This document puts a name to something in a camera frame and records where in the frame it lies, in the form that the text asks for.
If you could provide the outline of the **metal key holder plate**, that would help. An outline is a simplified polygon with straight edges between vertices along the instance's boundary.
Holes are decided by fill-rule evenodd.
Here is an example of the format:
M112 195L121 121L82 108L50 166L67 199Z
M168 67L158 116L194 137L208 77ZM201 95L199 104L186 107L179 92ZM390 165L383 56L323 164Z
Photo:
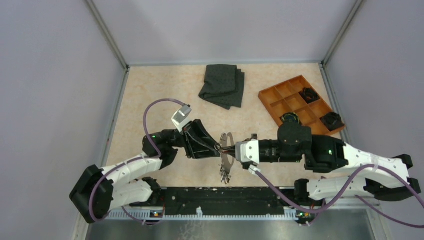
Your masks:
M228 154L234 153L234 137L231 132L222 133L219 141L221 147L221 163L225 168L231 168L234 164L235 158Z

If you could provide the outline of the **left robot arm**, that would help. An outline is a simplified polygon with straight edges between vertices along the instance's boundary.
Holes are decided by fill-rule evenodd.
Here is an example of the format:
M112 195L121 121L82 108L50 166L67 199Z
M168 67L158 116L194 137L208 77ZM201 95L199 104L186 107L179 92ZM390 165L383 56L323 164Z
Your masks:
M189 121L182 130L164 129L145 135L140 154L103 168L87 167L69 199L88 224L102 221L111 210L132 203L154 207L160 202L160 186L146 174L170 166L179 149L189 159L219 158L218 146L199 119Z

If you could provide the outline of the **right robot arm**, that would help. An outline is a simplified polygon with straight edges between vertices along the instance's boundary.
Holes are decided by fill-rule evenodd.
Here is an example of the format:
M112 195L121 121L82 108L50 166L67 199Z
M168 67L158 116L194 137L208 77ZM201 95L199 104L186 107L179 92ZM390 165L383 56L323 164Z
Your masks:
M400 202L422 192L417 179L410 177L410 155L383 157L328 136L313 134L308 126L288 122L277 130L277 139L258 140L254 159L259 163L298 163L318 174L344 173L344 177L298 179L291 194L299 206L336 197L347 185L343 197L373 197Z

